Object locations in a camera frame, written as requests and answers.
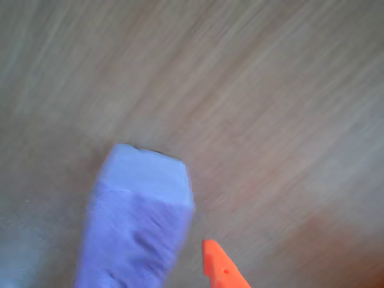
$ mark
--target blurry object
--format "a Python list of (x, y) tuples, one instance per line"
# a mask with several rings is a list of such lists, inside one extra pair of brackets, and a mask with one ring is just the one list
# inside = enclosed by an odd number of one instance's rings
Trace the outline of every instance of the blurry object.
[(204, 240), (202, 248), (204, 275), (209, 277), (211, 288), (251, 288), (216, 241)]
[(193, 206), (181, 161), (116, 145), (88, 205), (75, 287), (160, 287)]

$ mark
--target lavender foam block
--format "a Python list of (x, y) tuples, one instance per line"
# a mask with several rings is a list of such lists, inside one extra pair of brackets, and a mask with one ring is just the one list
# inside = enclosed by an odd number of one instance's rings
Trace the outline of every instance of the lavender foam block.
[(181, 161), (116, 145), (88, 205), (75, 287), (160, 287), (192, 213)]

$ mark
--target orange object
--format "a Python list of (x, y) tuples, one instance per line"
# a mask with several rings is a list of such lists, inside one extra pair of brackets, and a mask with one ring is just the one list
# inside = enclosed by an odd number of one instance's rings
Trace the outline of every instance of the orange object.
[(211, 288), (251, 288), (220, 245), (211, 239), (204, 240), (203, 268)]

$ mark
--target orange triangular tip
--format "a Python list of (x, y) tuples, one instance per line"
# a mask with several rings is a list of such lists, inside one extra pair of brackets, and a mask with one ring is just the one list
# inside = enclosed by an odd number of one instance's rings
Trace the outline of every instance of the orange triangular tip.
[(203, 240), (202, 249), (204, 275), (209, 277), (211, 288), (251, 288), (216, 241)]

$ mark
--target purple rectangular object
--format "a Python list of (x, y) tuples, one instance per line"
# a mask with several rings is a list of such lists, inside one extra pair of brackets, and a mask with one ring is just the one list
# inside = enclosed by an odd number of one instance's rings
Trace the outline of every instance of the purple rectangular object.
[(193, 209), (181, 161), (116, 145), (88, 205), (75, 288), (162, 286)]

